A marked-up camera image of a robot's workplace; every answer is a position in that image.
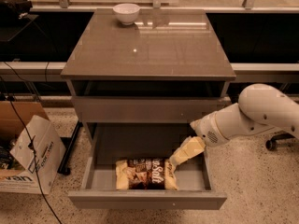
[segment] gray cabinet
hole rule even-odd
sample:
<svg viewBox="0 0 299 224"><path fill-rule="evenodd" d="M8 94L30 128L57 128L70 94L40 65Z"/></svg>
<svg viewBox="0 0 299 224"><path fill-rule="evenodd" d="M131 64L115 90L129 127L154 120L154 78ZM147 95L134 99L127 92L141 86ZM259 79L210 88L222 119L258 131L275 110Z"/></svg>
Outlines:
<svg viewBox="0 0 299 224"><path fill-rule="evenodd" d="M229 103L235 73L202 10L141 9L121 25L98 9L62 77L92 144L78 208L219 209L205 152L176 170L179 190L116 190L115 162L170 157L189 123Z"/></svg>

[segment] open drawer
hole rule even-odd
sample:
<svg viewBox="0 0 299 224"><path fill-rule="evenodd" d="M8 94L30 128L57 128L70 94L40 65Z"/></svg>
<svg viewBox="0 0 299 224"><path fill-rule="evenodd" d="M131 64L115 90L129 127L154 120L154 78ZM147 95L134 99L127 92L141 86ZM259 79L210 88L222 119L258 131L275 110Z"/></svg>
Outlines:
<svg viewBox="0 0 299 224"><path fill-rule="evenodd" d="M116 190L116 161L168 158L190 135L189 124L97 124L81 190L69 193L71 201L77 208L220 209L226 194L212 187L206 151L177 168L179 190Z"/></svg>

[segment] black cable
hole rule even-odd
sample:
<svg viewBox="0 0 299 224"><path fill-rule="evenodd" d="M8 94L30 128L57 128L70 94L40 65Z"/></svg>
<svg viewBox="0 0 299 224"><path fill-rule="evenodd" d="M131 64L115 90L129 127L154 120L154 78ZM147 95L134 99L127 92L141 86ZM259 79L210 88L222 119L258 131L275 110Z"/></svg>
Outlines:
<svg viewBox="0 0 299 224"><path fill-rule="evenodd" d="M1 79L1 83L2 83L2 85L3 85L3 88L4 88L5 92L7 93L7 96L9 96L9 93L8 93L8 90L7 90L7 86L6 86L6 84L5 84L5 81L3 80L2 77L0 77L0 79Z"/></svg>
<svg viewBox="0 0 299 224"><path fill-rule="evenodd" d="M4 79L3 79L1 76L0 76L0 79L1 79L1 83L2 83L2 85L3 85L3 87L4 87L4 90L5 90L5 92L7 93L7 98L6 98L6 99L16 101L17 98L16 98L15 94L12 93L12 96L10 96L10 95L9 95L9 92L8 92L8 89L7 89L6 82L4 81Z"/></svg>
<svg viewBox="0 0 299 224"><path fill-rule="evenodd" d="M5 65L7 65L20 80L25 81L25 82L30 82L29 80L20 77L19 74L15 71L15 69L12 68L8 63L6 63L6 62L3 62L3 63Z"/></svg>
<svg viewBox="0 0 299 224"><path fill-rule="evenodd" d="M16 72L16 70L15 70L14 68L12 68L11 65L9 65L7 62L3 62L3 63L4 63L5 65L7 65L7 66L13 71L13 73L14 73L20 80L22 80L22 81L24 81L24 82L31 82L30 80L27 80L27 79L24 79L24 78L20 77L19 74ZM47 70L48 70L48 66L49 66L49 64L50 64L50 62L47 63L46 68L45 68L45 79L46 79L46 82L47 82L47 83L48 83L48 79L47 79ZM50 85L48 85L48 84L45 84L45 83L40 83L40 84L43 85L43 86L45 86L45 87L47 87L47 88L51 88L52 90L55 90L54 87L52 87L52 86L50 86Z"/></svg>
<svg viewBox="0 0 299 224"><path fill-rule="evenodd" d="M36 177L37 177L37 182L38 182L38 186L39 186L40 192L41 192L41 194L42 194L42 196L43 196L43 198L44 198L44 200L45 200L45 202L46 202L48 208L50 209L50 211L54 214L54 216L56 217L57 221L58 221L60 224L62 224L61 220L57 217L57 215L56 215L56 213L54 212L53 208L50 206L50 204L49 204L49 202L48 202L48 200L47 200L47 198L46 198L46 196L45 196L45 194L44 194L44 191L43 191L43 189L41 188L41 183L40 183L39 174L38 174L38 170L37 170L37 163L36 163L36 150L35 150L35 147L34 147L34 138L32 138L32 136L30 135L30 133L29 133L29 131L28 131L28 129L27 129L27 127L26 127L24 121L21 119L21 117L20 117L19 113L17 112L17 110L16 110L14 104L13 104L11 101L10 101L10 104L11 104L11 106L12 106L14 112L16 113L17 117L19 118L20 122L21 122L22 125L24 126L24 129L25 129L25 131L27 132L28 137L29 137L29 139L30 139L30 144L29 144L28 147L29 147L30 149L32 149L32 150L33 150L33 153L34 153L35 168L36 168Z"/></svg>

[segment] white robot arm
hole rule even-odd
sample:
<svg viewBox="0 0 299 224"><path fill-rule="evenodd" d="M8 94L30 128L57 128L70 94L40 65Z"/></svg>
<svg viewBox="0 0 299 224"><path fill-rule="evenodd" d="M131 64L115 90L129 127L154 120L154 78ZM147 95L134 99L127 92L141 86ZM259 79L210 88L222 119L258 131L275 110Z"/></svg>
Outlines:
<svg viewBox="0 0 299 224"><path fill-rule="evenodd" d="M299 105L271 86L254 84L240 93L238 104L213 112L191 126L212 147L238 136L281 130L299 138Z"/></svg>

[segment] tile floor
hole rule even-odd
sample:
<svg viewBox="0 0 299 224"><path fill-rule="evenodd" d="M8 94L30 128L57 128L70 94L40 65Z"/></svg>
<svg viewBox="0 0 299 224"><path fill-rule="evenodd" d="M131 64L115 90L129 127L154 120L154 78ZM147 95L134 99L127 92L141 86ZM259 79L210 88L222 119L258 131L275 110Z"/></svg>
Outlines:
<svg viewBox="0 0 299 224"><path fill-rule="evenodd" d="M69 136L77 117L72 107L46 108L60 136ZM298 223L299 141L279 142L277 151L264 146L269 135L236 138L209 147L214 188L227 193L219 211L77 209L68 199L79 190L90 151L82 128L69 166L71 175L57 175L47 196L62 223ZM0 193L0 224L58 223L40 195Z"/></svg>

